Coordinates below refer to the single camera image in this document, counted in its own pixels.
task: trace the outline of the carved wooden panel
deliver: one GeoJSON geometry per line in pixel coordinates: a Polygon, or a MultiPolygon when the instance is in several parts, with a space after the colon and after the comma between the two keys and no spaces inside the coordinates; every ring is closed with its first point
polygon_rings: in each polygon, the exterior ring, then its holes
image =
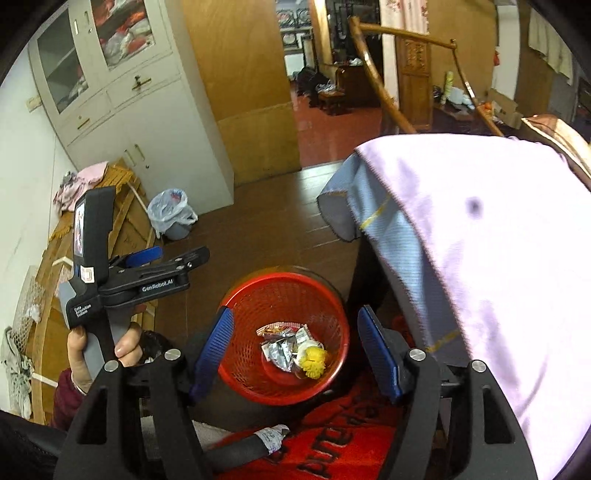
{"type": "Polygon", "coordinates": [[[433,123],[431,45],[397,37],[396,61],[400,111],[416,130],[433,123]]]}

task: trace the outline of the red mesh basket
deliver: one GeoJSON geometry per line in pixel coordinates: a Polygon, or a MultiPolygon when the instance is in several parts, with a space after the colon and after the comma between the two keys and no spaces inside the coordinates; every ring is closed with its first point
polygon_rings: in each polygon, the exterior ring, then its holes
{"type": "Polygon", "coordinates": [[[266,273],[231,291],[222,305],[234,313],[234,334],[219,374],[243,397],[266,405],[292,405],[325,390],[339,372],[349,349],[349,324],[340,298],[306,275],[266,273]],[[274,322],[306,323],[328,351],[319,380],[299,379],[267,362],[256,330],[274,322]]]}

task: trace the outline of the bracelet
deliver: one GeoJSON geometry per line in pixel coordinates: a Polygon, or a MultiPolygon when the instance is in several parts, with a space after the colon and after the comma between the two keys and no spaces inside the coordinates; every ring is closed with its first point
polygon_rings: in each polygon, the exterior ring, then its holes
{"type": "Polygon", "coordinates": [[[72,381],[72,385],[74,385],[74,387],[76,387],[76,389],[84,396],[86,396],[86,392],[84,390],[82,390],[78,385],[76,385],[76,382],[74,382],[74,372],[72,372],[70,374],[70,380],[72,381]]]}

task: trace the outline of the pink towel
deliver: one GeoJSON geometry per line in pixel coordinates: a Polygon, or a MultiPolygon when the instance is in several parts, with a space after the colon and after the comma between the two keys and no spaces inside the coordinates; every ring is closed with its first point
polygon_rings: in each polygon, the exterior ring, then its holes
{"type": "Polygon", "coordinates": [[[591,195],[527,141],[398,135],[358,153],[413,224],[538,477],[553,479],[591,425],[591,195]]]}
{"type": "Polygon", "coordinates": [[[62,212],[66,210],[73,212],[80,197],[103,179],[107,163],[105,161],[95,163],[80,170],[71,182],[60,186],[60,189],[53,197],[53,203],[58,205],[62,212]]]}

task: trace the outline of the human hand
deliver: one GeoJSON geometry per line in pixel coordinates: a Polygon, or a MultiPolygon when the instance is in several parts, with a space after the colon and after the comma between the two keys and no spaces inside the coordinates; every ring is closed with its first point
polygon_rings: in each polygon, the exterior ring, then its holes
{"type": "MultiPolygon", "coordinates": [[[[129,329],[115,345],[115,355],[124,367],[136,365],[142,358],[142,349],[139,339],[142,335],[141,327],[131,322],[129,329]]],[[[92,378],[84,360],[84,348],[88,337],[86,330],[78,326],[68,334],[68,360],[72,369],[72,381],[83,392],[87,393],[92,385],[92,378]]]]}

